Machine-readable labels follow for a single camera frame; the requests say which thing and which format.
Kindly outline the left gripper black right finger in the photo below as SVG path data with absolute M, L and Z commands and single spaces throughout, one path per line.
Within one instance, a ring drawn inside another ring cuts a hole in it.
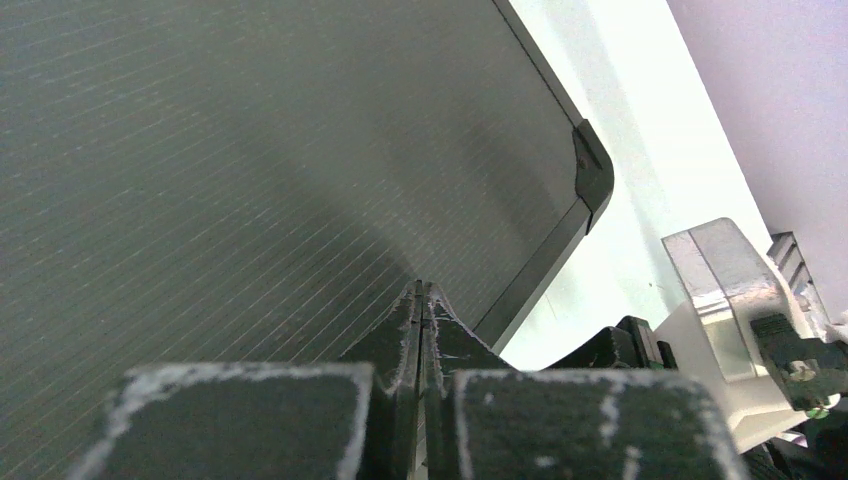
M 510 367 L 423 287 L 432 479 L 745 479 L 701 384 L 651 369 Z

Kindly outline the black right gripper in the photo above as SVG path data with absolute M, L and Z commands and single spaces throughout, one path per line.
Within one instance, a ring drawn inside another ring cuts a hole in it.
M 677 370 L 678 365 L 671 345 L 658 340 L 646 320 L 625 316 L 617 325 L 602 328 L 549 369 Z

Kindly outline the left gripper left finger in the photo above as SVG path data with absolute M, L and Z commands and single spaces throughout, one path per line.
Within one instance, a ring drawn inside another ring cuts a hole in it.
M 408 479 L 423 286 L 330 363 L 128 371 L 72 479 Z

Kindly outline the black poker case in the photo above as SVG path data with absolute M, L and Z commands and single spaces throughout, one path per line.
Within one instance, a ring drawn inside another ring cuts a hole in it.
M 134 366 L 329 360 L 413 280 L 495 342 L 613 188 L 506 1 L 5 1 L 1 475 Z

